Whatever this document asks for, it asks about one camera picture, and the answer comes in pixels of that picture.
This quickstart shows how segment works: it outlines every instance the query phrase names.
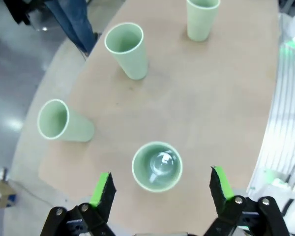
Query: cup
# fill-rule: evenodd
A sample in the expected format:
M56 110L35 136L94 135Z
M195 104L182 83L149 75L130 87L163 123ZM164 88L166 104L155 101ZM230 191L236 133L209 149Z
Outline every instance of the cup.
M207 39L219 5L220 0L187 0L187 34L191 40Z
M170 166L168 166L169 160L166 153L172 157ZM173 188L180 180L182 174L181 157L170 144L164 142L145 144L133 157L132 174L135 181L145 190L154 193L165 192Z
M121 23L105 37L105 46L130 79L139 80L148 73L148 59L141 27L135 23Z
M87 142L94 135L93 123L59 99L46 102L40 109L37 126L48 140Z

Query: table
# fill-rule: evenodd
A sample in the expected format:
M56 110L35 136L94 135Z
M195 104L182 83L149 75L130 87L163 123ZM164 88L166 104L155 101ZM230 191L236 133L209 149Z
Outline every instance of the table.
M210 166L246 188L257 161L275 88L277 12L276 0L223 1L209 39L196 43L186 36L185 1L127 0L107 30L127 21L143 28L148 75L127 78L102 37L67 100L94 122L95 136L50 142L40 177L79 199L112 172L111 222L132 234L203 234L216 217ZM141 189L131 173L136 150L156 140L176 147L184 168L161 194Z

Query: jeans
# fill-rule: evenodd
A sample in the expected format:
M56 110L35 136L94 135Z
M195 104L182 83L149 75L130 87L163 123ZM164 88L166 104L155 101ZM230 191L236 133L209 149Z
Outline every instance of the jeans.
M68 38L81 51L90 54L96 41L88 20L86 0L47 0L45 4Z

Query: person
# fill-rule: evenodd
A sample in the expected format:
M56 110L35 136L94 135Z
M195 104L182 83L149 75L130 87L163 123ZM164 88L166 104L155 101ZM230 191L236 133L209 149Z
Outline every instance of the person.
M46 0L45 4L68 38L88 56L100 34L93 33L86 0Z

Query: metal bolt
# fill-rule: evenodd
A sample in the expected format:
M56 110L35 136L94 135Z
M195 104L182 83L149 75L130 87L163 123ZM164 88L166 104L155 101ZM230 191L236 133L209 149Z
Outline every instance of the metal bolt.
M235 202L236 202L237 204L242 204L242 199L241 199L240 197L236 197L236 198L235 198Z
M82 211L87 211L88 208L89 208L88 205L84 204L81 209L82 209Z
M269 200L266 198L262 199L262 203L265 204L266 206L270 204Z
M57 209L56 215L61 215L63 213L63 210L61 208Z

